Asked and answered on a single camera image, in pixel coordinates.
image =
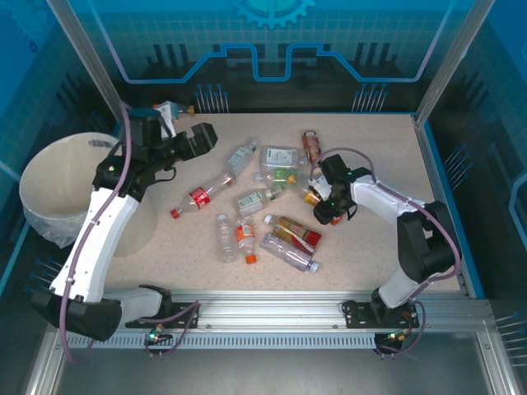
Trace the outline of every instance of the small bottle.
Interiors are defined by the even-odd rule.
[[[260,247],[302,272],[316,273],[319,270],[320,263],[271,233],[263,237]]]
[[[260,171],[267,173],[276,168],[300,169],[307,165],[307,158],[298,148],[289,146],[262,146],[260,150]]]
[[[278,186],[251,191],[236,199],[236,210],[241,215],[250,216],[281,196],[282,188]]]
[[[322,153],[319,138],[314,130],[308,130],[302,134],[302,145],[304,146],[305,156],[313,165]]]
[[[253,157],[256,148],[260,146],[260,140],[256,137],[253,137],[249,140],[244,146],[239,146],[236,148],[234,154],[227,161],[227,167],[232,170],[232,173],[235,177],[238,177],[240,173],[247,167],[250,163],[250,160]]]
[[[238,246],[236,245],[234,224],[225,214],[217,216],[217,246],[222,262],[233,262],[238,258]]]
[[[211,202],[221,191],[229,188],[235,180],[230,170],[224,170],[215,179],[211,179],[201,187],[186,195],[179,206],[170,212],[175,220],[186,212],[199,211]]]
[[[287,180],[290,177],[296,177],[301,170],[299,169],[274,169],[265,173],[255,173],[254,181],[257,183],[265,183],[268,187],[278,185],[280,188],[287,188],[289,184]]]
[[[322,201],[320,195],[312,187],[310,187],[309,178],[307,175],[292,174],[287,178],[287,185],[289,186],[289,189],[291,189],[296,195],[304,200],[304,202],[309,203],[313,207]],[[331,220],[331,225],[337,225],[343,218],[344,215],[333,218]]]
[[[241,253],[245,255],[248,264],[256,263],[254,254],[254,226],[253,220],[247,216],[239,216],[236,219],[236,240]]]
[[[313,256],[322,238],[319,232],[285,216],[266,216],[263,222],[273,226],[273,235],[310,256]]]

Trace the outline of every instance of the white bottle cap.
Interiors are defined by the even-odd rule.
[[[319,267],[320,267],[320,263],[318,263],[316,261],[313,261],[313,263],[311,264],[311,267],[310,267],[310,272],[311,273],[316,273],[316,271],[319,270]]]

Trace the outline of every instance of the beige tabletop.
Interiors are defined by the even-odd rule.
[[[215,221],[220,213],[234,218],[234,197],[255,188],[259,150],[236,184],[199,212],[178,220],[170,209],[186,193],[220,172],[236,146],[250,137],[265,145],[301,148],[301,133],[313,129],[322,149],[350,146],[365,152],[375,163],[377,177],[385,184],[425,202],[432,201],[430,182],[413,130],[406,114],[200,114],[180,120],[179,130],[199,122],[211,123],[219,137],[216,147],[204,156],[177,164],[174,181],[152,186],[148,192],[157,210],[156,233],[146,247],[126,258],[114,258],[106,287],[150,283],[176,290],[373,290],[386,282],[399,267],[396,229],[365,207],[351,221],[322,226],[313,217],[312,206],[297,195],[286,194],[267,209],[254,214],[259,244],[270,227],[267,214],[289,216],[323,234],[315,259],[316,274],[300,272],[257,248],[252,265],[239,257],[221,263],[216,246]],[[350,168],[365,161],[343,153]],[[455,278],[433,284],[431,290],[458,290]]]

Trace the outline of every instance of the orange bottle label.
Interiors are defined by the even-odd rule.
[[[240,241],[246,237],[254,237],[254,226],[242,225],[236,228],[236,240]]]

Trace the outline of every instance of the robotic arm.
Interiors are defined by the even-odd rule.
[[[371,296],[371,310],[382,325],[390,317],[399,316],[400,310],[416,292],[454,265],[454,252],[443,234],[417,208],[408,205],[410,197],[406,202],[395,197],[388,192],[391,188],[377,183],[369,170],[350,170],[340,155],[323,160],[320,167],[324,178],[315,181],[312,186],[323,198],[313,210],[321,224],[326,225],[345,213],[349,219],[352,216],[350,210],[360,205],[368,207],[397,228],[400,269]],[[445,204],[412,201],[439,221],[460,251]]]
[[[146,189],[158,182],[156,173],[173,170],[175,175],[176,161],[206,154],[217,142],[216,133],[209,123],[193,126],[193,137],[188,137],[187,132],[176,134],[167,119],[178,118],[179,114],[170,113],[173,110],[170,103],[158,109],[129,110],[133,143],[127,177],[119,195],[94,226],[77,260],[69,293],[66,329],[100,342],[110,338],[120,324],[154,315],[163,318],[164,313],[171,311],[166,305],[171,303],[170,298],[163,297],[165,290],[154,286],[105,294],[106,273],[130,217],[137,210]],[[117,148],[97,166],[94,190],[80,235],[113,192],[123,172],[124,152],[122,156],[115,155]],[[80,237],[49,290],[36,291],[31,301],[33,308],[55,327],[58,327],[61,299],[79,242]]]

